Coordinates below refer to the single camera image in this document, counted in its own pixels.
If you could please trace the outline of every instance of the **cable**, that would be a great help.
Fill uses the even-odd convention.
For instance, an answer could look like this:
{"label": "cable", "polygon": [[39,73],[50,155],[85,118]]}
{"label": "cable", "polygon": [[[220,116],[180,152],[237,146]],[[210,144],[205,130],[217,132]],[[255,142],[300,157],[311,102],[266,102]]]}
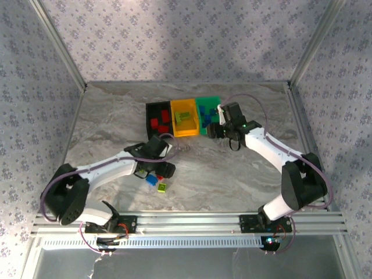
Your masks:
{"label": "cable", "polygon": [[107,162],[103,162],[103,163],[101,163],[97,166],[94,166],[94,167],[90,168],[90,169],[82,169],[82,170],[71,171],[70,173],[64,173],[64,174],[61,174],[60,176],[54,178],[45,187],[45,189],[42,192],[41,197],[40,197],[40,211],[41,211],[41,214],[43,215],[44,219],[46,221],[49,221],[49,222],[57,222],[57,218],[52,219],[52,218],[49,218],[47,216],[47,213],[45,211],[45,197],[47,196],[47,193],[49,192],[49,190],[52,188],[52,186],[54,184],[56,184],[57,182],[61,181],[62,179],[66,178],[66,177],[75,176],[76,174],[81,174],[81,173],[87,173],[89,171],[94,171],[94,170],[100,169],[101,167],[105,167],[109,164],[112,164],[112,163],[115,163],[115,162],[118,162],[118,161],[122,161],[122,160],[134,160],[134,161],[147,162],[147,163],[162,163],[162,162],[166,162],[166,161],[172,159],[173,157],[175,157],[176,154],[178,154],[179,151],[180,151],[180,142],[178,141],[178,139],[174,135],[169,134],[169,133],[161,134],[159,137],[162,138],[166,135],[168,135],[169,137],[174,139],[176,141],[176,144],[177,144],[176,145],[176,151],[169,157],[164,157],[163,159],[146,159],[146,158],[137,158],[137,157],[125,156],[125,157],[120,157],[120,158],[117,158],[117,159],[115,158],[115,159],[112,159],[112,160],[107,161]]}
{"label": "cable", "polygon": [[334,196],[333,189],[332,189],[332,186],[331,186],[331,183],[330,183],[328,177],[317,166],[315,166],[313,163],[311,163],[310,161],[306,160],[305,158],[303,158],[301,156],[298,156],[297,154],[294,154],[291,151],[283,148],[282,146],[280,146],[279,144],[275,143],[270,137],[267,136],[267,128],[268,128],[268,126],[267,126],[267,113],[266,113],[266,109],[265,109],[264,105],[261,103],[261,101],[258,100],[255,96],[252,96],[252,95],[247,94],[247,93],[235,94],[235,95],[232,95],[232,96],[228,97],[227,99],[225,99],[221,103],[221,106],[225,105],[231,98],[236,97],[236,96],[248,96],[248,97],[251,97],[251,98],[253,98],[261,106],[261,108],[263,110],[263,113],[265,115],[265,125],[264,125],[264,128],[263,128],[263,136],[264,136],[265,139],[267,139],[267,141],[269,143],[271,143],[274,147],[278,148],[282,152],[285,152],[285,153],[287,153],[287,154],[295,157],[296,159],[301,160],[303,163],[306,163],[314,171],[316,171],[316,173],[319,174],[320,177],[324,180],[325,186],[327,187],[327,191],[328,191],[328,194],[329,194],[329,200],[328,200],[328,202],[325,203],[324,205],[308,205],[308,207],[311,207],[311,208],[326,208],[326,207],[328,207],[332,203],[333,196]]}
{"label": "cable", "polygon": [[288,245],[282,249],[282,250],[279,250],[278,252],[271,252],[271,251],[265,251],[265,253],[271,253],[271,254],[280,254],[280,253],[284,253],[285,251],[287,251],[293,244],[294,240],[295,240],[295,237],[296,237],[296,224],[295,224],[295,221],[293,220],[292,216],[289,216],[289,219],[292,223],[292,226],[293,226],[293,236],[290,240],[290,242],[288,243]]}
{"label": "cable", "polygon": [[103,255],[107,255],[107,254],[109,254],[109,253],[107,253],[107,252],[105,252],[105,251],[103,251],[103,252],[101,252],[100,250],[98,250],[98,249],[94,249],[89,243],[88,243],[88,241],[84,238],[84,235],[83,235],[83,232],[82,232],[82,230],[81,230],[81,228],[83,227],[83,224],[84,224],[84,222],[81,222],[80,223],[80,226],[79,226],[79,234],[80,234],[80,236],[81,236],[81,239],[84,241],[84,243],[86,244],[86,246],[88,246],[89,247],[89,249],[90,250],[92,250],[93,252],[95,252],[95,253],[97,253],[97,254],[103,254]]}
{"label": "cable", "polygon": [[327,203],[325,203],[324,205],[308,205],[308,207],[311,207],[311,208],[326,208],[327,206],[329,206],[332,201],[333,201],[333,189],[331,187],[331,183],[328,179],[328,177],[320,170],[318,169],[312,162],[306,160],[305,158],[297,155],[297,154],[294,154],[292,153],[291,151],[288,151],[286,150],[285,148],[281,147],[279,144],[276,144],[270,137],[268,137],[267,135],[265,135],[267,141],[269,143],[271,143],[272,145],[274,145],[276,148],[278,148],[279,150],[293,156],[294,158],[298,159],[298,160],[301,160],[303,163],[306,163],[307,165],[309,165],[314,171],[317,172],[317,174],[320,175],[320,177],[324,180],[325,182],[325,185],[327,187],[327,190],[328,190],[328,194],[329,194],[329,200]]}
{"label": "cable", "polygon": [[284,232],[284,236],[283,236],[282,240],[285,240],[285,237],[287,236],[287,233],[285,232],[285,229],[284,229],[284,227],[283,227],[281,224],[279,224],[279,225],[277,226],[277,231],[273,234],[272,238],[274,238],[274,237],[277,235],[277,233],[278,233],[278,229],[279,229],[279,228],[281,228],[281,229],[283,230],[283,232]]}
{"label": "cable", "polygon": [[[80,234],[80,236],[81,236],[81,239],[84,241],[84,243],[86,244],[86,246],[88,246],[88,248],[89,248],[90,250],[92,250],[93,252],[95,252],[95,253],[97,253],[97,254],[101,254],[102,256],[103,256],[103,255],[112,255],[112,254],[114,254],[114,253],[115,253],[115,255],[126,255],[126,253],[120,253],[120,252],[117,252],[117,251],[114,251],[114,252],[105,252],[105,251],[100,251],[100,250],[98,250],[98,249],[93,248],[93,247],[88,243],[88,241],[85,239],[84,234],[83,234],[83,231],[81,230],[81,228],[83,227],[83,224],[84,224],[84,222],[81,222],[81,223],[80,223],[80,226],[79,226],[79,234]],[[120,226],[120,227],[124,227],[124,228],[126,229],[126,232],[127,232],[126,236],[128,236],[128,228],[127,228],[127,226],[126,226],[125,224],[119,224],[119,226]]]}
{"label": "cable", "polygon": [[123,223],[118,224],[118,226],[119,227],[123,227],[126,230],[126,237],[128,238],[128,236],[129,236],[129,230],[128,230],[127,226],[125,224],[123,224]]}

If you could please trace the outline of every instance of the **green block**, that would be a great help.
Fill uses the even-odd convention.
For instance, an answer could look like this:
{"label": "green block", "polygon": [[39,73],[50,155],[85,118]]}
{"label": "green block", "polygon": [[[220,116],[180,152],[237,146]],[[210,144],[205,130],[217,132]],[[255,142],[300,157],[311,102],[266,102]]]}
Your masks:
{"label": "green block", "polygon": [[179,112],[175,112],[175,113],[174,113],[174,118],[176,119],[176,124],[177,124],[177,125],[180,125],[181,122],[182,122],[181,114],[180,114]]}
{"label": "green block", "polygon": [[158,186],[158,192],[165,193],[166,188],[167,188],[167,184],[160,183],[159,186]]}
{"label": "green block", "polygon": [[187,120],[191,118],[190,112],[181,112],[180,113],[181,120]]}

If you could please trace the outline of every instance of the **yellow bin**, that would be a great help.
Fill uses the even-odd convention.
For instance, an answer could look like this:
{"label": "yellow bin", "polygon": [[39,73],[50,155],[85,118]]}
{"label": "yellow bin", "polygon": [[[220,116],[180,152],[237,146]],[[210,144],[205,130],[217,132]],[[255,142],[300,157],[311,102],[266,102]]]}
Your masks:
{"label": "yellow bin", "polygon": [[[172,111],[172,125],[175,137],[187,137],[189,135],[199,134],[199,117],[195,99],[170,101],[170,109]],[[177,125],[175,112],[188,112],[191,117]]]}

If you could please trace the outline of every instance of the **green bin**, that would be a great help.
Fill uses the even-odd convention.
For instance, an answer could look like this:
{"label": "green bin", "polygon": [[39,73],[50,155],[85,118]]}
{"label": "green bin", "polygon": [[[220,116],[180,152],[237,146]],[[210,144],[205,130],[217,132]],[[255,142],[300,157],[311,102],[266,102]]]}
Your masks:
{"label": "green bin", "polygon": [[[196,102],[196,109],[198,110],[198,117],[199,117],[199,127],[200,127],[200,134],[206,135],[207,129],[205,128],[205,116],[209,115],[211,119],[211,123],[218,123],[220,121],[219,115],[217,113],[217,105],[221,103],[220,97],[214,96],[214,97],[200,97],[195,98]],[[205,108],[205,114],[201,115],[200,107]],[[210,115],[210,110],[214,109],[216,110],[215,115]]]}

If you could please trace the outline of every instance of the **glass panel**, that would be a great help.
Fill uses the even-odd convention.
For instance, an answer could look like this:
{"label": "glass panel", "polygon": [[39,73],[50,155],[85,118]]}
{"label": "glass panel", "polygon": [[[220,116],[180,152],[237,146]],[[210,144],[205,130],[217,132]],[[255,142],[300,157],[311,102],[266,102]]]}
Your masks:
{"label": "glass panel", "polygon": [[333,237],[297,237],[281,255],[255,248],[128,249],[101,257],[88,249],[42,251],[35,279],[42,278],[345,278]]}

